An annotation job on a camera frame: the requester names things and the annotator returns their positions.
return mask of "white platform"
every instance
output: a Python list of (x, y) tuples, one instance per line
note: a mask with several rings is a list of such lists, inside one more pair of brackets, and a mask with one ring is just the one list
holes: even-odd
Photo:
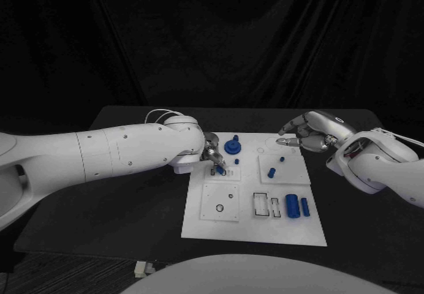
[[(188, 188), (182, 238), (327, 246), (301, 149), (279, 145), (275, 142), (280, 137), (278, 134), (216, 134), (220, 137), (220, 152), (230, 166), (229, 174), (211, 174), (211, 161), (195, 166)], [(236, 134), (243, 147), (237, 155), (230, 155), (224, 145)], [(239, 165), (234, 163), (236, 158), (240, 159)], [(276, 168), (273, 179), (268, 172), (270, 166)], [(270, 217), (255, 216), (255, 193), (268, 193)], [(299, 201), (308, 198), (309, 217), (304, 216), (301, 205), (301, 218), (289, 218), (288, 194), (296, 194)], [(279, 199), (282, 217), (273, 215), (272, 198)], [(218, 211), (218, 205), (223, 205), (223, 211)]]

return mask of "black table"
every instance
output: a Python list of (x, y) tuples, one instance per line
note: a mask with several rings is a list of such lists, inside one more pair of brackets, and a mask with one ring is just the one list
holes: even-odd
[[(106, 107), (90, 129), (145, 123), (154, 107)], [(276, 133), (308, 109), (174, 108), (204, 131)], [(368, 110), (327, 110), (358, 131), (383, 127)], [(328, 266), (374, 282), (424, 281), (424, 210), (387, 188), (357, 190), (325, 161), (302, 151), (328, 247), (184, 239), (190, 175), (172, 167), (76, 185), (41, 202), (15, 244), (21, 252), (177, 263), (214, 254), (262, 254)]]

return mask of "white cable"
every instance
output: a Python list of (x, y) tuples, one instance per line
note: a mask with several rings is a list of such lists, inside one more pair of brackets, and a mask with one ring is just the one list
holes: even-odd
[(159, 116), (159, 119), (156, 120), (155, 123), (158, 123), (159, 120), (162, 119), (162, 117), (165, 117), (165, 115), (169, 115), (171, 113), (175, 114), (175, 115), (180, 115), (180, 113), (177, 113), (175, 111), (165, 112), (165, 113)]
[(172, 111), (172, 110), (169, 110), (169, 109), (154, 109), (154, 110), (148, 113), (146, 120), (145, 120), (145, 123), (146, 123), (146, 124), (148, 124), (148, 118), (149, 118), (149, 115), (151, 115), (151, 113), (155, 112), (155, 111), (171, 111), (171, 112), (177, 113), (178, 115), (184, 115), (181, 112), (178, 112), (178, 111)]
[(412, 143), (417, 144), (419, 146), (424, 147), (424, 143), (422, 143), (420, 141), (412, 139), (412, 138), (407, 138), (387, 130), (384, 130), (381, 127), (377, 127), (376, 129), (371, 130), (373, 132), (377, 132), (377, 133), (381, 133), (384, 134), (386, 136), (389, 136), (390, 138), (396, 139), (396, 136), (400, 137), (402, 139), (405, 139), (406, 141), (410, 141)]

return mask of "robotic hand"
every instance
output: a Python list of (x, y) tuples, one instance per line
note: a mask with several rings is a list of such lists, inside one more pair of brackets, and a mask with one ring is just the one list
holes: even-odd
[(366, 193), (376, 194), (390, 187), (424, 208), (424, 159), (396, 136), (424, 147), (422, 142), (381, 128), (357, 132), (341, 118), (321, 110), (293, 119), (279, 134), (296, 127), (302, 138), (280, 138), (278, 144), (301, 146), (314, 152), (325, 152), (335, 146), (338, 151), (327, 163), (330, 169)]
[(168, 164), (175, 173), (191, 173), (201, 160), (226, 169), (218, 136), (203, 132), (195, 118), (177, 114), (164, 125), (43, 136), (0, 133), (0, 230), (51, 193), (76, 184)]

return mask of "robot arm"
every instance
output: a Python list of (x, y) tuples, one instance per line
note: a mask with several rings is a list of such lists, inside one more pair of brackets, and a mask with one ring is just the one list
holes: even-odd
[(182, 115), (164, 125), (135, 124), (44, 136), (0, 133), (0, 230), (53, 192), (76, 184), (168, 164), (175, 173), (190, 173), (193, 165), (207, 159), (226, 168), (218, 142), (207, 140), (211, 136), (197, 119)]
[[(304, 138), (278, 139), (279, 144), (302, 146), (314, 152), (325, 152), (335, 146), (338, 151), (327, 164), (350, 183), (368, 194), (390, 187), (412, 204), (424, 208), (424, 160), (393, 133), (381, 129), (357, 133), (341, 118), (321, 110), (298, 117), (279, 134), (295, 127)], [(424, 146), (413, 139), (397, 137)]]

